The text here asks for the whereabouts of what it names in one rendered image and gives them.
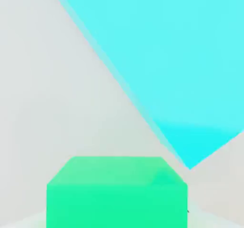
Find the small green cube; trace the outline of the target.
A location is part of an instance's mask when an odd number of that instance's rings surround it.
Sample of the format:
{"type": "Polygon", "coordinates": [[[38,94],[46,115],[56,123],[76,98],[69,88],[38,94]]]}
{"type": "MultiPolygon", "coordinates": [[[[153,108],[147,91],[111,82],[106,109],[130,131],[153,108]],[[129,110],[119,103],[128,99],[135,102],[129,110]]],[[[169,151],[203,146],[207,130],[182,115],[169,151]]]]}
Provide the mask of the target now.
{"type": "Polygon", "coordinates": [[[47,184],[46,228],[188,228],[188,187],[161,157],[76,156],[47,184]]]}

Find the large cyan box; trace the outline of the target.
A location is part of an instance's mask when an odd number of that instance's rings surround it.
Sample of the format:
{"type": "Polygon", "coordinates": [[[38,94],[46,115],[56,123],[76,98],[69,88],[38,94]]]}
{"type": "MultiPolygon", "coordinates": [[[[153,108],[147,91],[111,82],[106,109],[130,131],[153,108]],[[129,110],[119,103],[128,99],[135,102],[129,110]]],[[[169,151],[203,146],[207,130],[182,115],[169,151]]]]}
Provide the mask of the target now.
{"type": "Polygon", "coordinates": [[[244,0],[59,1],[188,168],[244,131],[244,0]]]}

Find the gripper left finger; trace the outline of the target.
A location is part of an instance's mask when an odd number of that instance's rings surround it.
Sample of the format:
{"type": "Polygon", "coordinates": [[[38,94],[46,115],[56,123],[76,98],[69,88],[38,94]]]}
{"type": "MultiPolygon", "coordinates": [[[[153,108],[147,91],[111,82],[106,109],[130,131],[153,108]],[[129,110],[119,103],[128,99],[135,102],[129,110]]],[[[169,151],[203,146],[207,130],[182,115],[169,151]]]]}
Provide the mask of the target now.
{"type": "Polygon", "coordinates": [[[13,225],[13,228],[46,228],[46,212],[24,218],[13,225]]]}

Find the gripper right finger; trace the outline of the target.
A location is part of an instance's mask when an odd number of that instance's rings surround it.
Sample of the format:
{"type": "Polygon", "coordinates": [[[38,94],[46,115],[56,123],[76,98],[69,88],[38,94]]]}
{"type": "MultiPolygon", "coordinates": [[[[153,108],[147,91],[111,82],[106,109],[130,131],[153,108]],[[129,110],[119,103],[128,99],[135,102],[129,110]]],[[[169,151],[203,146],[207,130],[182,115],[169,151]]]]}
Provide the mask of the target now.
{"type": "Polygon", "coordinates": [[[202,211],[196,204],[188,204],[188,228],[236,228],[236,224],[202,211]]]}

